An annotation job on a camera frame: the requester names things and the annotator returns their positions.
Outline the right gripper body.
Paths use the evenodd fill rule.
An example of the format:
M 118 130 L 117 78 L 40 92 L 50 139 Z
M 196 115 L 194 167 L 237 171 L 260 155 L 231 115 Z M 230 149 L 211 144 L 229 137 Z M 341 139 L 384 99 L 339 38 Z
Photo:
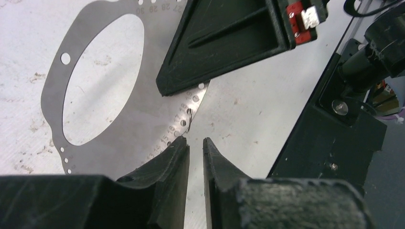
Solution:
M 315 41 L 318 38 L 316 27 L 329 15 L 328 0 L 275 0 L 273 3 L 289 49 Z

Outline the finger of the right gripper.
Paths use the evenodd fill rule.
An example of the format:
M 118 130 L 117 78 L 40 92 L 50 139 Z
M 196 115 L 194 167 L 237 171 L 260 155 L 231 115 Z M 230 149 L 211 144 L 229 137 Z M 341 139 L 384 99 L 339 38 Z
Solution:
M 156 78 L 169 96 L 291 50 L 286 0 L 190 0 Z

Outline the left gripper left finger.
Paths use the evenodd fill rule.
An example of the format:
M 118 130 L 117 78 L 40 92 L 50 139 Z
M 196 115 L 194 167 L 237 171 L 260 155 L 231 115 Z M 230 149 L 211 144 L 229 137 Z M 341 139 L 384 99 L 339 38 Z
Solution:
M 101 175 L 2 176 L 3 229 L 181 229 L 190 148 L 177 137 L 162 153 L 112 180 Z

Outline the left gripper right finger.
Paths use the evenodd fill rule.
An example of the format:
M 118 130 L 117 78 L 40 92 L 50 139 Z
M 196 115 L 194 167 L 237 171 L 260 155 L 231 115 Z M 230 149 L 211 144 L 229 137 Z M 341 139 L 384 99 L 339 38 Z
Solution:
M 373 229 L 360 193 L 337 179 L 254 179 L 203 140 L 209 229 Z

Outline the large metal key ring plate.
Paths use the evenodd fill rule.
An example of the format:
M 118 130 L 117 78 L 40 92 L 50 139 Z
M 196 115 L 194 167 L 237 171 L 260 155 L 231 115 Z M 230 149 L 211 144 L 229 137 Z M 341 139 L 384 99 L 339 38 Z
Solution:
M 187 133 L 209 83 L 162 96 L 156 77 L 184 0 L 97 0 L 60 44 L 41 108 L 67 174 L 118 178 Z

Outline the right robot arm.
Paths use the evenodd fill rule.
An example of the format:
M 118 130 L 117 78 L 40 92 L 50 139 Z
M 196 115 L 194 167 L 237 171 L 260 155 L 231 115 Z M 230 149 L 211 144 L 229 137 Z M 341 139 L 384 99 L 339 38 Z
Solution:
M 156 84 L 161 95 L 176 94 L 263 59 L 316 40 L 316 27 L 328 17 L 326 0 L 190 0 L 187 2 Z M 360 13 L 379 17 L 365 32 L 367 45 L 341 68 L 359 92 L 405 69 L 405 3 L 396 0 Z

